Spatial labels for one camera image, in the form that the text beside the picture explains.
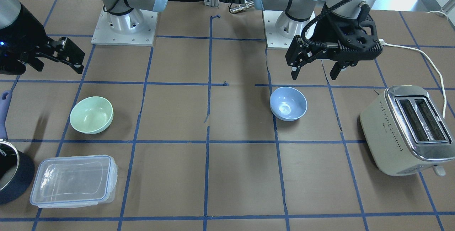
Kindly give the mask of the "blue bowl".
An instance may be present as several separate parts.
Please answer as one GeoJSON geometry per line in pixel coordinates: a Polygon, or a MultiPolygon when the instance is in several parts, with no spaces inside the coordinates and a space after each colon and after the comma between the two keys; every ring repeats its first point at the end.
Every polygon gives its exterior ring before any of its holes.
{"type": "Polygon", "coordinates": [[[279,87],[269,98],[271,112],[280,120],[291,122],[304,116],[308,110],[306,97],[294,87],[279,87]]]}

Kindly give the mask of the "green bowl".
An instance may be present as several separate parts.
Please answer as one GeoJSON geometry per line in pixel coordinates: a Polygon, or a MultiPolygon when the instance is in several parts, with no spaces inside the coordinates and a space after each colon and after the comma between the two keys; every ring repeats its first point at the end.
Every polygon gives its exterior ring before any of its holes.
{"type": "Polygon", "coordinates": [[[98,134],[112,123],[114,111],[106,98],[93,96],[78,102],[70,112],[70,124],[83,134],[98,134]]]}

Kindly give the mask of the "cream two-slot toaster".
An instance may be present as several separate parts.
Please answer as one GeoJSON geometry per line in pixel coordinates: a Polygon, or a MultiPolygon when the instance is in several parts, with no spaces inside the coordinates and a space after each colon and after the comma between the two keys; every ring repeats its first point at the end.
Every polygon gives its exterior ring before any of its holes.
{"type": "Polygon", "coordinates": [[[360,114],[360,123],[377,168],[407,176],[454,160],[454,136],[429,93],[415,85],[391,86],[360,114]]]}

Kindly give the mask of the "dark blue saucepan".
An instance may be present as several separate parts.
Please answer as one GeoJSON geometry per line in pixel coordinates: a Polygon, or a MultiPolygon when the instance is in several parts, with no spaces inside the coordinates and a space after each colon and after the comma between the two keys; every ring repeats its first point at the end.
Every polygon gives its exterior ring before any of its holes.
{"type": "Polygon", "coordinates": [[[2,205],[16,200],[24,194],[34,178],[35,166],[31,157],[8,142],[6,119],[12,99],[12,91],[6,90],[0,99],[0,171],[2,205]]]}

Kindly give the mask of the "clear plastic food container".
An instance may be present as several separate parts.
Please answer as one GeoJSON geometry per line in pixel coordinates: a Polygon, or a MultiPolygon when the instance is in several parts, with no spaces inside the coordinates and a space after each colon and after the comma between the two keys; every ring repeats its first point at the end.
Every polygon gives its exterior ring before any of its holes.
{"type": "Polygon", "coordinates": [[[30,203],[41,209],[111,203],[117,179],[118,166],[108,155],[45,159],[38,166],[30,203]]]}

